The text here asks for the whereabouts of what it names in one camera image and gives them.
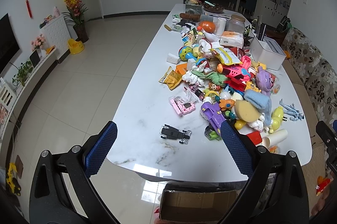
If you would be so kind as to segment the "white paper roll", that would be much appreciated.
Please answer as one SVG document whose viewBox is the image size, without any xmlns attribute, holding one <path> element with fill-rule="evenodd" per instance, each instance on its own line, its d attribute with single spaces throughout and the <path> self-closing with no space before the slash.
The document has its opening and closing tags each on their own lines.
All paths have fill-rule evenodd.
<svg viewBox="0 0 337 224">
<path fill-rule="evenodd" d="M 288 137 L 288 131 L 286 129 L 281 129 L 269 134 L 268 136 L 262 138 L 262 145 L 266 148 L 275 146 Z"/>
</svg>

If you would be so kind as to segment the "light blue knit sock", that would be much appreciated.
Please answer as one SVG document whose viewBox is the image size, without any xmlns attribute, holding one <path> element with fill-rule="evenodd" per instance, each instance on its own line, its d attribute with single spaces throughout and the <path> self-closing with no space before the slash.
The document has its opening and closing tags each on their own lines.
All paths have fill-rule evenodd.
<svg viewBox="0 0 337 224">
<path fill-rule="evenodd" d="M 244 99 L 251 103 L 260 113 L 265 114 L 264 124 L 266 126 L 271 125 L 272 102 L 269 96 L 248 89 L 245 91 Z"/>
</svg>

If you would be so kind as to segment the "yellow toy excavator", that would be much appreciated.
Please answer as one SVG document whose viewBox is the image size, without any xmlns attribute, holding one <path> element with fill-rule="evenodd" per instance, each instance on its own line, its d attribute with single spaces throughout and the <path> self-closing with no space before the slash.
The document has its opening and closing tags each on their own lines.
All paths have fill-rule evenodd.
<svg viewBox="0 0 337 224">
<path fill-rule="evenodd" d="M 21 186 L 19 185 L 15 174 L 17 174 L 17 167 L 13 162 L 10 162 L 6 176 L 6 183 L 8 184 L 13 194 L 15 194 L 16 196 L 20 196 Z"/>
</svg>

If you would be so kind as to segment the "yellow duck toy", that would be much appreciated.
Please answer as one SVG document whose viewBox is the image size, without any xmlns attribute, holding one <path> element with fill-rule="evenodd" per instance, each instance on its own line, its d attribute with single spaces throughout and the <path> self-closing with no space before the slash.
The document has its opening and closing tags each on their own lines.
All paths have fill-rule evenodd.
<svg viewBox="0 0 337 224">
<path fill-rule="evenodd" d="M 280 128 L 281 123 L 283 121 L 283 117 L 284 117 L 283 107 L 279 106 L 274 110 L 272 114 L 271 124 L 269 125 L 269 133 L 272 134 Z"/>
</svg>

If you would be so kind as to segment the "white tv console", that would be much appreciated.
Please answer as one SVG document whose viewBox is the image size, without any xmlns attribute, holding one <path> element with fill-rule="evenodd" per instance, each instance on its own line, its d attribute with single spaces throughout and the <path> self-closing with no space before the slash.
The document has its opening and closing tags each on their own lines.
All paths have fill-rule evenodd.
<svg viewBox="0 0 337 224">
<path fill-rule="evenodd" d="M 18 90 L 14 92 L 14 97 L 10 100 L 9 109 L 7 110 L 7 116 L 1 124 L 1 142 L 4 142 L 6 134 L 10 134 L 9 125 L 11 124 L 11 118 L 18 118 L 18 115 L 20 114 L 33 89 L 37 86 L 37 83 L 46 74 L 47 70 L 49 70 L 53 64 L 57 63 L 56 53 L 57 49 L 54 47 L 52 51 L 47 56 L 45 56 L 45 58 L 40 60 L 35 68 L 33 68 L 27 80 L 25 80 L 24 86 L 20 85 Z"/>
</svg>

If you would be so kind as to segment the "blue action figure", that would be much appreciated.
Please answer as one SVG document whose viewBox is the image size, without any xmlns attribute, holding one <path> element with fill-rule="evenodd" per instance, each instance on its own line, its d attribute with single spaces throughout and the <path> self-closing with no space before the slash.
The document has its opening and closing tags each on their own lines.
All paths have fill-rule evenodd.
<svg viewBox="0 0 337 224">
<path fill-rule="evenodd" d="M 294 104 L 287 105 L 282 99 L 279 101 L 279 104 L 284 108 L 283 112 L 290 116 L 291 121 L 304 120 L 304 114 L 297 110 Z"/>
</svg>

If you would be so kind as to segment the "yellow sponge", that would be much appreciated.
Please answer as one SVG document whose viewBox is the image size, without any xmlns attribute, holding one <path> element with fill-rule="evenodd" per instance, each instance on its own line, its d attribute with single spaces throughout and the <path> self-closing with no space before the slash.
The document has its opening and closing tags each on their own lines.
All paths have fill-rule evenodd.
<svg viewBox="0 0 337 224">
<path fill-rule="evenodd" d="M 235 114 L 245 122 L 255 122 L 261 116 L 261 113 L 248 101 L 235 101 Z"/>
</svg>

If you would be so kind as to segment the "cardboard box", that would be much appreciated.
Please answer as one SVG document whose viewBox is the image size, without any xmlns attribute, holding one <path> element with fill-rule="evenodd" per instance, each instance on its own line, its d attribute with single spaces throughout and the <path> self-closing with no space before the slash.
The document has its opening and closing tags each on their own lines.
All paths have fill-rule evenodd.
<svg viewBox="0 0 337 224">
<path fill-rule="evenodd" d="M 159 219 L 175 223 L 218 222 L 235 202 L 237 192 L 190 192 L 165 189 L 159 207 Z"/>
</svg>

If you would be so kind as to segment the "orange rocket toy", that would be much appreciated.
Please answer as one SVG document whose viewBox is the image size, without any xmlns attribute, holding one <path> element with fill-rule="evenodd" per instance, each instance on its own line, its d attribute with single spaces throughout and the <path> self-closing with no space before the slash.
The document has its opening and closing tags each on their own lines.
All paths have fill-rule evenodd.
<svg viewBox="0 0 337 224">
<path fill-rule="evenodd" d="M 227 111 L 231 110 L 231 108 L 235 105 L 235 101 L 232 99 L 221 99 L 219 100 L 219 107 L 221 108 L 221 111 Z"/>
</svg>

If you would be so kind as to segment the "purple toy gun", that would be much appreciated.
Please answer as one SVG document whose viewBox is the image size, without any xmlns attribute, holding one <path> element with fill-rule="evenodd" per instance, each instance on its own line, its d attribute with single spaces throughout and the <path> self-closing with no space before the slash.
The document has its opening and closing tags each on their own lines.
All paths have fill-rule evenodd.
<svg viewBox="0 0 337 224">
<path fill-rule="evenodd" d="M 201 105 L 201 115 L 209 122 L 214 131 L 221 134 L 221 124 L 226 120 L 217 102 L 204 102 Z"/>
</svg>

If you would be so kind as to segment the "purple plush toy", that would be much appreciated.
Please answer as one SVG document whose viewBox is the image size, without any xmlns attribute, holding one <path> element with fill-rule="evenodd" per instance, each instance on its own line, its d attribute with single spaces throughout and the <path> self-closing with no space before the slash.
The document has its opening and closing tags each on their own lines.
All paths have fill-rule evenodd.
<svg viewBox="0 0 337 224">
<path fill-rule="evenodd" d="M 270 96 L 276 81 L 276 76 L 263 69 L 262 66 L 259 66 L 255 79 L 257 87 L 261 90 L 261 93 L 266 96 Z"/>
</svg>

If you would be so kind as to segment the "black toy car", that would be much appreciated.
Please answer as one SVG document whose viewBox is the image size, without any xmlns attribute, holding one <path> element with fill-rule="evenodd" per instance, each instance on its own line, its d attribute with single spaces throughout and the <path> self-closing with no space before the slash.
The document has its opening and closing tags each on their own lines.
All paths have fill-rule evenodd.
<svg viewBox="0 0 337 224">
<path fill-rule="evenodd" d="M 178 140 L 180 144 L 187 145 L 191 137 L 191 130 L 179 130 L 164 124 L 160 131 L 160 137 L 162 139 Z"/>
</svg>

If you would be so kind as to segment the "floral sofa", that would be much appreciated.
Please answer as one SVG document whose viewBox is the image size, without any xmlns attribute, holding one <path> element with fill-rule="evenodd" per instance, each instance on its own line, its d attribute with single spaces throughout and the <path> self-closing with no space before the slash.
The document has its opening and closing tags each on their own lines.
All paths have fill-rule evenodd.
<svg viewBox="0 0 337 224">
<path fill-rule="evenodd" d="M 304 84 L 319 121 L 333 127 L 336 121 L 336 71 L 322 52 L 296 27 L 287 32 L 282 48 Z"/>
</svg>

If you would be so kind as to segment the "pink toy phone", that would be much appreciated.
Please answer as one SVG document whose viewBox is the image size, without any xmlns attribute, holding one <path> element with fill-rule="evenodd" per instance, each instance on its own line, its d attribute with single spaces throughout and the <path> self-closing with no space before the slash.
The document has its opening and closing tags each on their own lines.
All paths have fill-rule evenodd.
<svg viewBox="0 0 337 224">
<path fill-rule="evenodd" d="M 177 98 L 171 98 L 169 102 L 178 116 L 187 115 L 195 110 L 195 105 L 193 103 L 183 102 Z"/>
</svg>

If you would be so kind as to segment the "pink toy gun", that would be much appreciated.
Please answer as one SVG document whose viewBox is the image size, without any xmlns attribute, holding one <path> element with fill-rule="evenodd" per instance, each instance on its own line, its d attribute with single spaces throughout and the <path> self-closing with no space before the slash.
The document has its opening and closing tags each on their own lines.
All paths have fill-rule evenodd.
<svg viewBox="0 0 337 224">
<path fill-rule="evenodd" d="M 249 73 L 250 66 L 251 59 L 244 55 L 241 58 L 241 64 L 226 66 L 220 63 L 217 66 L 217 72 L 224 74 L 227 78 L 237 83 L 241 83 L 242 81 L 248 82 L 251 80 L 251 74 Z"/>
</svg>

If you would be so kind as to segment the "green plush cloth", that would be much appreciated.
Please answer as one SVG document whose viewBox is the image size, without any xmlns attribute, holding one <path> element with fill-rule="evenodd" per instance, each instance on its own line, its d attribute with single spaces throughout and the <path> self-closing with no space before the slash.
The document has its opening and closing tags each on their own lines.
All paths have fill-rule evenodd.
<svg viewBox="0 0 337 224">
<path fill-rule="evenodd" d="M 193 70 L 192 74 L 202 80 L 209 80 L 216 86 L 220 86 L 222 88 L 226 86 L 226 81 L 228 80 L 228 78 L 224 74 L 221 74 L 219 72 L 209 72 L 205 74 L 205 73 Z"/>
</svg>

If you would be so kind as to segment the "white storage box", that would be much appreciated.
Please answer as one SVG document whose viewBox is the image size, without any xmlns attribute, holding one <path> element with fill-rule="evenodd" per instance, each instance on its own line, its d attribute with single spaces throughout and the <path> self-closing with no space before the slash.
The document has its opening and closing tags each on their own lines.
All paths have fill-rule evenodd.
<svg viewBox="0 0 337 224">
<path fill-rule="evenodd" d="M 263 63 L 270 70 L 279 70 L 286 58 L 285 52 L 272 38 L 264 37 L 262 41 L 253 37 L 250 52 L 255 62 Z"/>
</svg>

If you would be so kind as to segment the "yellow potty chair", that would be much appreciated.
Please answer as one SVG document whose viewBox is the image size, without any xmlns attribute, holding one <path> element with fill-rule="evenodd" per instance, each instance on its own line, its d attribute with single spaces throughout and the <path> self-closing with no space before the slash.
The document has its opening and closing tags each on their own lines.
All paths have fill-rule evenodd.
<svg viewBox="0 0 337 224">
<path fill-rule="evenodd" d="M 71 38 L 67 41 L 67 44 L 71 55 L 76 55 L 84 51 L 84 44 L 82 41 L 76 41 Z"/>
</svg>

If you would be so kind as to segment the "crumpled white tissue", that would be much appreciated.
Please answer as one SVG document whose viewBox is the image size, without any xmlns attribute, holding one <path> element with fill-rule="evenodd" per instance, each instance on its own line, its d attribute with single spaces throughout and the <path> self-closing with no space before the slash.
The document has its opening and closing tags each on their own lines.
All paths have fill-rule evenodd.
<svg viewBox="0 0 337 224">
<path fill-rule="evenodd" d="M 194 85 L 198 83 L 198 76 L 192 73 L 192 71 L 187 71 L 183 76 L 182 79 L 189 83 L 190 85 Z"/>
</svg>

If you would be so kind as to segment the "television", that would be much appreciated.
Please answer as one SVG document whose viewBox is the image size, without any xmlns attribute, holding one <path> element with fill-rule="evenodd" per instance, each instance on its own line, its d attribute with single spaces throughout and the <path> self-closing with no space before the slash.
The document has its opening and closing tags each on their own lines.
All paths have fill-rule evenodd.
<svg viewBox="0 0 337 224">
<path fill-rule="evenodd" d="M 20 52 L 20 47 L 15 37 L 13 28 L 11 26 L 9 14 L 5 14 L 0 20 L 1 31 L 1 58 L 0 58 L 0 71 L 3 73 L 8 64 L 16 59 Z"/>
</svg>

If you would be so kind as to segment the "yellow snack wrapper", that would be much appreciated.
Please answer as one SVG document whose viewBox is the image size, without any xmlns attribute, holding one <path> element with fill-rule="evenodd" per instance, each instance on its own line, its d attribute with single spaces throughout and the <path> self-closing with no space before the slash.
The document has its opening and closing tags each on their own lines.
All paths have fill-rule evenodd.
<svg viewBox="0 0 337 224">
<path fill-rule="evenodd" d="M 170 66 L 159 80 L 159 83 L 165 84 L 170 90 L 174 90 L 182 81 L 182 75 L 177 73 Z"/>
</svg>

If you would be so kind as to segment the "white radiator cabinet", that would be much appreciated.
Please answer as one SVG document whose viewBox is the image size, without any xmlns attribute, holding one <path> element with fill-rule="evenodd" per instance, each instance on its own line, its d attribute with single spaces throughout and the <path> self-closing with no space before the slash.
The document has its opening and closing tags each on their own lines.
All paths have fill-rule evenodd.
<svg viewBox="0 0 337 224">
<path fill-rule="evenodd" d="M 56 59 L 60 60 L 68 51 L 67 41 L 71 38 L 63 15 L 55 17 L 42 27 L 41 33 L 48 45 L 56 47 Z"/>
</svg>

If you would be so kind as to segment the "tissue pack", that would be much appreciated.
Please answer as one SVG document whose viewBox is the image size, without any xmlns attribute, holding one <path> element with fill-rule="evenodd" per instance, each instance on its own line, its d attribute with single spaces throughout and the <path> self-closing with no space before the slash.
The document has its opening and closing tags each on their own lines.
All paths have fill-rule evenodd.
<svg viewBox="0 0 337 224">
<path fill-rule="evenodd" d="M 224 31 L 220 37 L 219 43 L 226 47 L 238 47 L 243 48 L 244 38 L 242 33 L 234 31 Z"/>
</svg>

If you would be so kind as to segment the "green yellow ball toy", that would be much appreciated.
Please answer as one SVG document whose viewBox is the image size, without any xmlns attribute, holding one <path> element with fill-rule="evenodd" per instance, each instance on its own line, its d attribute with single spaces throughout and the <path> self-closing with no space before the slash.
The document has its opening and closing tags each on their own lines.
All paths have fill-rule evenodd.
<svg viewBox="0 0 337 224">
<path fill-rule="evenodd" d="M 194 59 L 193 49 L 189 46 L 181 47 L 180 50 L 178 51 L 178 56 L 182 61 Z"/>
</svg>

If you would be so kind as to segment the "white eraser block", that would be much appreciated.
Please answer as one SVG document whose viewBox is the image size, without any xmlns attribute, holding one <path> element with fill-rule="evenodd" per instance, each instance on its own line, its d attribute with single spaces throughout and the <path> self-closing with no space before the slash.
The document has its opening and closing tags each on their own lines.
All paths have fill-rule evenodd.
<svg viewBox="0 0 337 224">
<path fill-rule="evenodd" d="M 180 58 L 177 55 L 168 53 L 166 61 L 168 63 L 177 65 L 180 62 Z"/>
</svg>

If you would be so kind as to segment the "clear plastic jar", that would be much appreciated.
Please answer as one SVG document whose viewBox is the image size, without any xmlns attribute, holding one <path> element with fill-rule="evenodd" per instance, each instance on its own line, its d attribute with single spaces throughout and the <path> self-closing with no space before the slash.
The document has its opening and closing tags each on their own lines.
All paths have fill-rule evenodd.
<svg viewBox="0 0 337 224">
<path fill-rule="evenodd" d="M 240 15 L 232 14 L 231 18 L 227 21 L 227 31 L 244 34 L 246 19 Z"/>
</svg>

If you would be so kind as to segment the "orange egg toy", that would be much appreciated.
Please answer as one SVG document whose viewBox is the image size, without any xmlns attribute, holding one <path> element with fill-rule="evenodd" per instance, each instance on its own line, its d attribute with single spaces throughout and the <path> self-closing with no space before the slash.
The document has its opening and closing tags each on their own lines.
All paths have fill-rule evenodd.
<svg viewBox="0 0 337 224">
<path fill-rule="evenodd" d="M 216 25 L 211 21 L 201 21 L 198 23 L 197 30 L 198 31 L 204 30 L 207 33 L 213 34 L 215 33 Z"/>
</svg>

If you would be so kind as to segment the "yellow flower plant pot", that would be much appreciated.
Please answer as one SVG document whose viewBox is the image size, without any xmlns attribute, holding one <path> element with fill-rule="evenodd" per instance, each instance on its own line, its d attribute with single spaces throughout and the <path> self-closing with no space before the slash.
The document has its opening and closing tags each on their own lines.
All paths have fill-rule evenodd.
<svg viewBox="0 0 337 224">
<path fill-rule="evenodd" d="M 77 38 L 85 43 L 88 35 L 85 28 L 84 13 L 87 11 L 82 0 L 64 0 L 67 11 L 63 12 L 64 20 L 74 29 Z"/>
</svg>

